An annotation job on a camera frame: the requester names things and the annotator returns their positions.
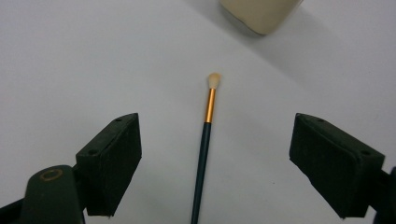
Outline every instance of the white table surface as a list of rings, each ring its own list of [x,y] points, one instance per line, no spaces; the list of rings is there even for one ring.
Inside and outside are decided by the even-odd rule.
[[[254,35],[217,0],[1,1],[0,206],[35,172],[74,165],[138,112],[143,158],[116,215],[190,223],[207,76],[217,95],[200,223],[340,219],[289,160],[294,115],[317,116],[396,165],[396,1],[305,0]]]

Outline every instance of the white brush bristles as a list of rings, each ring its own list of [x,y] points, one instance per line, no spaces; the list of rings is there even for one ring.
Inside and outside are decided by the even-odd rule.
[[[221,75],[219,73],[212,73],[209,75],[209,89],[215,89],[220,83]]]

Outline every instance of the cream-colored object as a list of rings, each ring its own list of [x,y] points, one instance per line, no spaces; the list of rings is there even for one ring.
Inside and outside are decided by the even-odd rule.
[[[220,0],[238,20],[254,32],[268,35],[303,0]]]

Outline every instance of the dark blue brush handle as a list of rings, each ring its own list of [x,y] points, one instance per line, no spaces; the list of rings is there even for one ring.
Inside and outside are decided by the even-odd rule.
[[[205,122],[202,131],[201,149],[198,160],[197,179],[195,181],[194,203],[192,206],[191,224],[198,223],[199,209],[201,206],[201,196],[204,186],[207,151],[209,150],[210,128],[212,124]]]

